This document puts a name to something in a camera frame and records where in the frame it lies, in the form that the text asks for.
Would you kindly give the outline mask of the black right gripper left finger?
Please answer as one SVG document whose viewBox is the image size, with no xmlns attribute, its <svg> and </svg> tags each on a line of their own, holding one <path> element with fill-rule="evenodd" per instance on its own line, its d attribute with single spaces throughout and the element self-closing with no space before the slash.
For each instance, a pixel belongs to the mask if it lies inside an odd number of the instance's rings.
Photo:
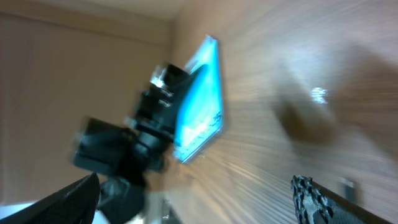
<svg viewBox="0 0 398 224">
<path fill-rule="evenodd" d="M 100 181 L 92 173 L 1 219 L 1 224 L 91 224 L 99 198 Z"/>
</svg>

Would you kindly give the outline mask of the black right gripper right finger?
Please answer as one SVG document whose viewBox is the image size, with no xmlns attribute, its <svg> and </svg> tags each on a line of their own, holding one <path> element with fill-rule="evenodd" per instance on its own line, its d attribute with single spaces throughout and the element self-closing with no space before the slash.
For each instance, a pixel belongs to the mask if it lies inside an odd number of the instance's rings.
<svg viewBox="0 0 398 224">
<path fill-rule="evenodd" d="M 311 177 L 295 175 L 291 180 L 295 216 L 299 224 L 385 223 L 385 219 L 359 206 L 358 188 L 353 181 L 341 181 L 340 196 Z"/>
</svg>

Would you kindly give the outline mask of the blue screen Galaxy smartphone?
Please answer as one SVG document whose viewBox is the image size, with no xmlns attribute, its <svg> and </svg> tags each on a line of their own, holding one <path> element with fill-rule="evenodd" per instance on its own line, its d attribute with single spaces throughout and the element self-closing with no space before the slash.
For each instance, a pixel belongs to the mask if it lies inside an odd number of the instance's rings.
<svg viewBox="0 0 398 224">
<path fill-rule="evenodd" d="M 193 82 L 177 114 L 174 157 L 188 164 L 224 126 L 218 40 L 207 35 L 185 67 Z"/>
</svg>

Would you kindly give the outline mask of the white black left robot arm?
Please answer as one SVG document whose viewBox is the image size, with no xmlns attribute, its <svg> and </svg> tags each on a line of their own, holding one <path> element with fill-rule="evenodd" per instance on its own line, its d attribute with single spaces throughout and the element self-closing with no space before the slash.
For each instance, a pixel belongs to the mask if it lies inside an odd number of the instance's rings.
<svg viewBox="0 0 398 224">
<path fill-rule="evenodd" d="M 167 64 L 155 72 L 123 126 L 89 118 L 78 138 L 75 166 L 107 177 L 99 186 L 99 210 L 110 223 L 126 223 L 146 207 L 144 174 L 165 170 L 166 151 L 179 146 L 178 114 L 199 77 Z"/>
</svg>

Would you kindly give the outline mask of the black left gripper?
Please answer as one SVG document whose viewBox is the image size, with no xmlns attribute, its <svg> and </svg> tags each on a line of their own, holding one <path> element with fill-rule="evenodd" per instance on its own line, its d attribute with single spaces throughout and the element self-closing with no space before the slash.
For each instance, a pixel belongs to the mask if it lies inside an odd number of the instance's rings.
<svg viewBox="0 0 398 224">
<path fill-rule="evenodd" d="M 144 170 L 165 169 L 164 153 L 174 142 L 178 113 L 194 81 L 204 71 L 204 65 L 188 73 L 170 63 L 154 70 L 149 88 L 141 93 L 133 114 L 125 121 L 139 132 L 133 149 Z"/>
</svg>

